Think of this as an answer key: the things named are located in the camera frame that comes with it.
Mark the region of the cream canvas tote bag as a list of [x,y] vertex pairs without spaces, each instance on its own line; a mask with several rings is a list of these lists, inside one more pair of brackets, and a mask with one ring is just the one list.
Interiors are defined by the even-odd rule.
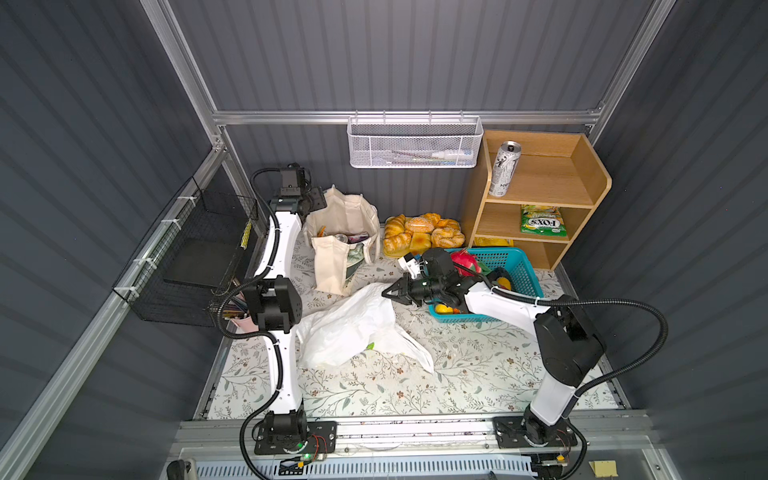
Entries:
[[[381,253],[380,221],[376,207],[359,194],[344,194],[336,187],[324,192],[327,207],[308,215],[304,233],[314,250],[316,288],[346,296],[356,272]],[[368,233],[370,238],[348,244],[347,236]]]

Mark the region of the white plastic grocery bag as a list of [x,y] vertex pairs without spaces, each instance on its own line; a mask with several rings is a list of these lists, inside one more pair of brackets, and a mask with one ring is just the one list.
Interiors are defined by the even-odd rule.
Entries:
[[435,372],[432,355],[397,324],[393,302],[382,296],[389,286],[369,284],[325,310],[306,315],[293,327],[304,368],[341,366],[372,347],[387,355],[404,355],[423,370]]

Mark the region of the purple Fox's candy bag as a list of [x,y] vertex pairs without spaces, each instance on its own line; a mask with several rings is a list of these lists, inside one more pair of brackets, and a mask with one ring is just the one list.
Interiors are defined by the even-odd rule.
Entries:
[[360,234],[354,234],[354,235],[348,235],[347,236],[347,243],[348,244],[357,244],[364,242],[365,240],[368,240],[370,238],[370,235],[366,232],[360,233]]

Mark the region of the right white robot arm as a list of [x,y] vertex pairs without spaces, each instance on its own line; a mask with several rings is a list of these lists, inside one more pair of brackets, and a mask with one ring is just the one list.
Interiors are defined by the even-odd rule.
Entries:
[[[568,417],[584,393],[638,368],[665,344],[669,324],[657,308],[627,299],[579,300],[563,295],[557,299],[534,297],[504,288],[498,269],[485,274],[465,266],[440,248],[426,251],[418,260],[416,274],[405,273],[386,287],[382,296],[403,305],[445,305],[463,314],[491,317],[528,333],[538,344],[545,375],[522,419],[513,429],[533,446],[547,445],[556,434],[574,430]],[[586,309],[618,306],[642,310],[658,321],[659,333],[646,352],[628,364],[594,380],[584,378],[606,352],[606,345]]]

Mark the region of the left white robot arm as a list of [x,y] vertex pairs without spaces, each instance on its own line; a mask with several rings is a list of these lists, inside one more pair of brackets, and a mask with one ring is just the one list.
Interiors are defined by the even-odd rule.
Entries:
[[[264,434],[304,436],[309,427],[298,386],[296,332],[303,314],[301,296],[289,277],[291,260],[302,218],[298,209],[273,210],[260,196],[257,206],[268,215],[266,251],[256,273],[235,287],[228,287],[213,303],[212,323],[232,340],[260,338],[268,355],[270,396],[250,417],[264,416]],[[235,297],[246,304],[246,319],[255,328],[231,330],[226,325],[224,308]]]

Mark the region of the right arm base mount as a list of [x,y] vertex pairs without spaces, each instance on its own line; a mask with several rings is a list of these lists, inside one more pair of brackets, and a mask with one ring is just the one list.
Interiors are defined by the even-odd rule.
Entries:
[[497,416],[492,419],[492,427],[497,445],[502,449],[564,447],[569,450],[577,443],[575,432],[564,420],[548,426],[535,416]]

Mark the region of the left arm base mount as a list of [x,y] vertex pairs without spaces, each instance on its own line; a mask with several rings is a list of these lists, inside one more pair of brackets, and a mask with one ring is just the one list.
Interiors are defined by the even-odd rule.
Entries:
[[256,455],[329,454],[336,449],[338,423],[317,421],[288,425],[263,420],[252,431]]

